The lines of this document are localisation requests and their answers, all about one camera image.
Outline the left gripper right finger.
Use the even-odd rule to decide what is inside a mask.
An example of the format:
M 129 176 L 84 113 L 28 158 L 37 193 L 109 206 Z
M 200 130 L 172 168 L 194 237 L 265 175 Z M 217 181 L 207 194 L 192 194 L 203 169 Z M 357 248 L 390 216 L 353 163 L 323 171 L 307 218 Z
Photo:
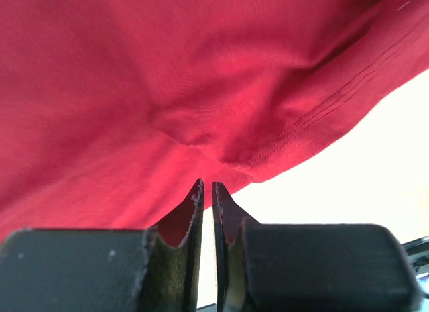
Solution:
M 422 289 L 375 224 L 264 224 L 212 186 L 219 311 L 417 311 Z

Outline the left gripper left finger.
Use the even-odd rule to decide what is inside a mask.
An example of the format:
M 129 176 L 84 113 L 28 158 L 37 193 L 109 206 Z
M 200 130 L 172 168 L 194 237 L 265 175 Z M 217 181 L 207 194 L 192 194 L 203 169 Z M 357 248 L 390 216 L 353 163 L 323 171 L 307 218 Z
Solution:
M 204 184 L 145 229 L 35 229 L 1 243 L 2 311 L 195 311 Z

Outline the dark red t-shirt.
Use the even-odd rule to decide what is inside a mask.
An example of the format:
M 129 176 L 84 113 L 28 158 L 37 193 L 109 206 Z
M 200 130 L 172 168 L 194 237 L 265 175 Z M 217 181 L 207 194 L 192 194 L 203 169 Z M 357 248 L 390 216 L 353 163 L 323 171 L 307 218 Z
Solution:
M 428 0 L 1 0 L 1 237 L 145 229 L 313 157 L 428 68 Z

